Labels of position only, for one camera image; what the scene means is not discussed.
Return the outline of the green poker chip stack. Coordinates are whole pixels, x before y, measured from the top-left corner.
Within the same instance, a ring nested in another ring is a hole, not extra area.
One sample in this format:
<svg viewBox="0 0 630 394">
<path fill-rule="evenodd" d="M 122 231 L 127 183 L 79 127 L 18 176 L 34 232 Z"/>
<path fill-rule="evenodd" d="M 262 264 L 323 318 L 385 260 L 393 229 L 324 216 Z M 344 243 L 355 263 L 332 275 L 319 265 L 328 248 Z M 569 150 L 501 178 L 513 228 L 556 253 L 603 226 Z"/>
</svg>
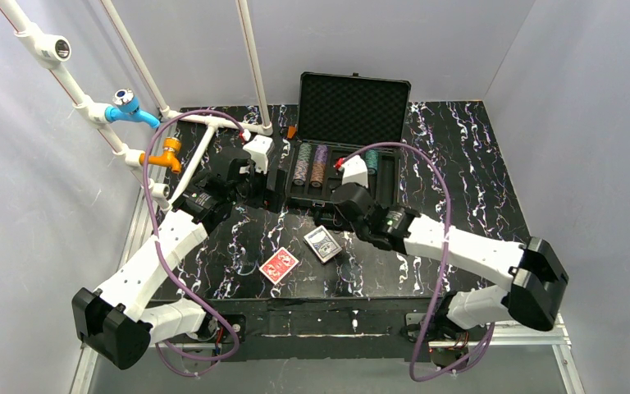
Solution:
<svg viewBox="0 0 630 394">
<path fill-rule="evenodd" d="M 302 143 L 294 165 L 293 183 L 296 186 L 303 186 L 308 174 L 308 164 L 311 158 L 313 147 L 311 144 Z"/>
</svg>

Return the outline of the blue playing card deck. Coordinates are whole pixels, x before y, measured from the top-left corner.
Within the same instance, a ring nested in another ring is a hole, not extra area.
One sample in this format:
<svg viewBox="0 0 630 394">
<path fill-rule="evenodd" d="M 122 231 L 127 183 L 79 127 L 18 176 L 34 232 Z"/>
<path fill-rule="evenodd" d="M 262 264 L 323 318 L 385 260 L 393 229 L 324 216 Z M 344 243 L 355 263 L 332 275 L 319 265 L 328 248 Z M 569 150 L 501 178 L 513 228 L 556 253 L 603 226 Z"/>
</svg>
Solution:
<svg viewBox="0 0 630 394">
<path fill-rule="evenodd" d="M 342 247 L 324 226 L 316 227 L 306 234 L 304 242 L 322 263 L 329 262 L 342 251 Z"/>
</svg>

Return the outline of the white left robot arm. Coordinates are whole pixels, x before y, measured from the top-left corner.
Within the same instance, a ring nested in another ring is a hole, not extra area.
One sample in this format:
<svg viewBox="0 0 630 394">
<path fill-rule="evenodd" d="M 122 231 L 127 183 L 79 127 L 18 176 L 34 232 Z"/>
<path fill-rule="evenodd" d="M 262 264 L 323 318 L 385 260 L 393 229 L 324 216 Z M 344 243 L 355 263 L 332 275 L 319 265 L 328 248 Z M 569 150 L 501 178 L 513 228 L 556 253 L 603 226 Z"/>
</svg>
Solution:
<svg viewBox="0 0 630 394">
<path fill-rule="evenodd" d="M 245 204 L 274 213 L 284 204 L 286 171 L 274 164 L 259 172 L 249 158 L 215 158 L 193 176 L 157 233 L 110 278 L 72 298 L 77 337 L 118 369 L 136 364 L 153 342 L 196 332 L 207 303 L 181 299 L 154 308 L 148 303 L 169 273 L 195 247 Z"/>
</svg>

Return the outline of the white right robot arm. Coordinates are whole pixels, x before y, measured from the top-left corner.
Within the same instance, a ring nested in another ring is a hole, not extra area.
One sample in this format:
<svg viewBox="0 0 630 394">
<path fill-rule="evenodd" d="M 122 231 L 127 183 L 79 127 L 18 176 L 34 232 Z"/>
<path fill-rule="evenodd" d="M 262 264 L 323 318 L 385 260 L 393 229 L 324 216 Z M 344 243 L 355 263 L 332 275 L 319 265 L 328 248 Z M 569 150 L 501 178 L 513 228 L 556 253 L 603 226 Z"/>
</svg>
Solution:
<svg viewBox="0 0 630 394">
<path fill-rule="evenodd" d="M 491 283 L 445 297 L 434 315 L 438 323 L 468 330 L 512 319 L 541 332 L 553 329 L 569 277 L 548 241 L 535 236 L 528 243 L 499 241 L 445 229 L 413 209 L 381 206 L 355 183 L 336 188 L 331 202 L 361 241 L 380 250 L 444 259 Z"/>
</svg>

